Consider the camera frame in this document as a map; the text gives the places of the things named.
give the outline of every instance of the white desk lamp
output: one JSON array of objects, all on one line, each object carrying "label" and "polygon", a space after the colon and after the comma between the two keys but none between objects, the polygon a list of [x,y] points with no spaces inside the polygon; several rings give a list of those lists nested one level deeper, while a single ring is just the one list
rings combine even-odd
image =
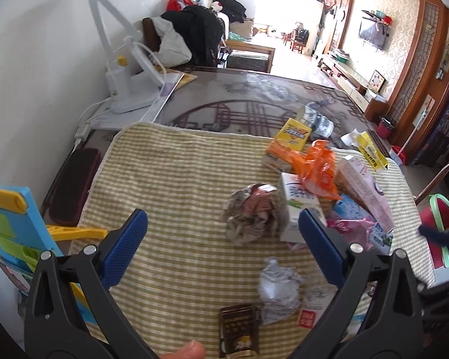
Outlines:
[{"label": "white desk lamp", "polygon": [[[124,113],[152,105],[160,96],[165,81],[140,49],[142,44],[139,42],[142,40],[143,34],[133,27],[109,0],[88,1],[90,3],[93,20],[97,26],[98,36],[107,56],[106,78],[111,92],[110,100],[113,102],[111,111],[114,113]],[[123,41],[143,69],[142,73],[131,76],[128,69],[118,64],[103,25],[103,19],[98,9],[98,2],[125,27],[128,35]]]}]

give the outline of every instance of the white plastic bag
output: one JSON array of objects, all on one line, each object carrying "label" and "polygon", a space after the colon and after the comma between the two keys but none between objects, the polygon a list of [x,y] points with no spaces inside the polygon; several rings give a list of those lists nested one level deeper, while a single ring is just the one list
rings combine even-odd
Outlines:
[{"label": "white plastic bag", "polygon": [[304,277],[294,267],[281,267],[276,258],[266,258],[266,267],[260,274],[258,293],[264,303],[261,309],[263,325],[283,320],[301,306],[299,286]]}]

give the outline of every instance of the crumpled foil wrapper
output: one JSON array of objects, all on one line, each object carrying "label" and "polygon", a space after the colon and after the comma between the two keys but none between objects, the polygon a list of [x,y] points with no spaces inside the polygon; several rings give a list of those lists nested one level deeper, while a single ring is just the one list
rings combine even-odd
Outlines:
[{"label": "crumpled foil wrapper", "polygon": [[235,246],[242,246],[266,232],[274,236],[281,230],[285,214],[285,201],[278,188],[262,183],[249,185],[234,192],[224,204],[226,237]]},{"label": "crumpled foil wrapper", "polygon": [[301,306],[299,287],[304,277],[294,267],[281,267],[276,258],[266,258],[258,293],[263,302],[261,321],[268,325],[288,318]]}]

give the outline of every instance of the red bucket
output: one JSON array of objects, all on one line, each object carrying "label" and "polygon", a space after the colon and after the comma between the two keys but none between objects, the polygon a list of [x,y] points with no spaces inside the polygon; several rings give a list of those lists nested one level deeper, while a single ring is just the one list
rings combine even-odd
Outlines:
[{"label": "red bucket", "polygon": [[[399,147],[399,146],[391,146],[391,148],[396,153],[396,155],[398,154],[399,151],[401,151],[401,147]],[[404,154],[404,151],[399,154],[399,159],[401,159],[401,162],[405,166],[406,165],[406,155]]]},{"label": "red bucket", "polygon": [[377,126],[376,133],[381,139],[387,139],[393,131],[394,127],[391,122],[389,122],[389,120],[385,117],[380,117],[380,119],[381,122]]}]

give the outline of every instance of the tv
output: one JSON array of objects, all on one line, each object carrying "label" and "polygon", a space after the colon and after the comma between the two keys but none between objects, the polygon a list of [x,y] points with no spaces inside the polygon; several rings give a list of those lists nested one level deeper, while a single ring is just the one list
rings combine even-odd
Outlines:
[{"label": "tv", "polygon": [[387,25],[377,23],[366,17],[362,18],[361,27],[359,29],[359,37],[361,39],[364,39],[382,50],[388,36]]}]

